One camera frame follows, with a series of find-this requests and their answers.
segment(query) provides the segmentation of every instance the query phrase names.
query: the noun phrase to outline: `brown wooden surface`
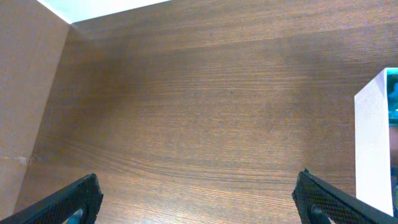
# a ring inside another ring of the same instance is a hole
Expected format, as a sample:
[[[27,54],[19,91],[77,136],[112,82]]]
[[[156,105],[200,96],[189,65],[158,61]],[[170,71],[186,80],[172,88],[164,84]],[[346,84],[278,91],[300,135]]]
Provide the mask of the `brown wooden surface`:
[[[394,1],[179,1],[73,25],[16,210],[95,172],[98,223],[298,223],[299,171],[355,194],[354,94]]]
[[[0,0],[0,220],[16,206],[69,27],[37,1]]]

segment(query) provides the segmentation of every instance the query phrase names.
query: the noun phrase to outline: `white cardboard box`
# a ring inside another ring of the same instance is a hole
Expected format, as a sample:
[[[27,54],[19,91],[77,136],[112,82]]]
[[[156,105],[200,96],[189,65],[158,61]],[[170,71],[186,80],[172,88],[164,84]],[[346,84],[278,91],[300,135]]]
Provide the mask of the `white cardboard box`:
[[[389,126],[385,68],[354,98],[356,197],[393,216],[391,164],[398,149],[398,127]]]

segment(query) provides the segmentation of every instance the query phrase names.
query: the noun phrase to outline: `wooden table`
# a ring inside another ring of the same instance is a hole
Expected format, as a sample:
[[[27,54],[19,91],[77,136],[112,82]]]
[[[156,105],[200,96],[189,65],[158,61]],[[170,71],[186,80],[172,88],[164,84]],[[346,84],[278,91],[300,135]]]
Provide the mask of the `wooden table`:
[[[16,210],[99,177],[98,223],[298,223],[304,167],[355,195],[354,95],[394,1],[173,0],[73,24]]]

